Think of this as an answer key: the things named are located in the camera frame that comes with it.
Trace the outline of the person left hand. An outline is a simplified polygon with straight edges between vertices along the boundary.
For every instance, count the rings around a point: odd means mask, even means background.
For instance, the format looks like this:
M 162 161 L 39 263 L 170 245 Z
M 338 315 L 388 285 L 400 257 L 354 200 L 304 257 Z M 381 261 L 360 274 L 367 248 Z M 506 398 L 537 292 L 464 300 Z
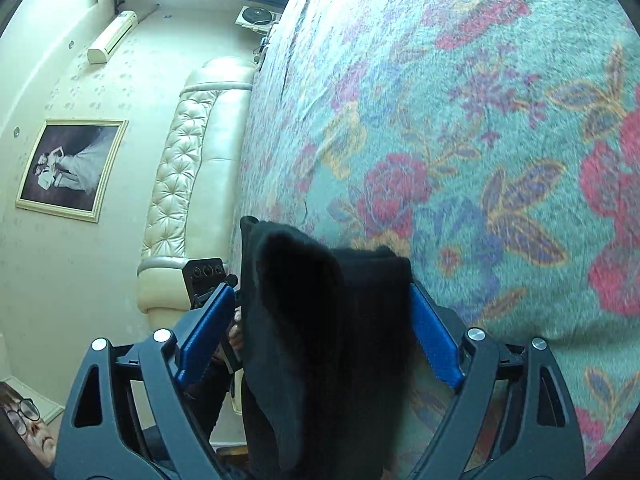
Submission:
M 228 330 L 227 342 L 233 351 L 235 359 L 239 361 L 241 359 L 241 351 L 243 348 L 241 307 L 236 307 L 234 310 L 233 322 Z

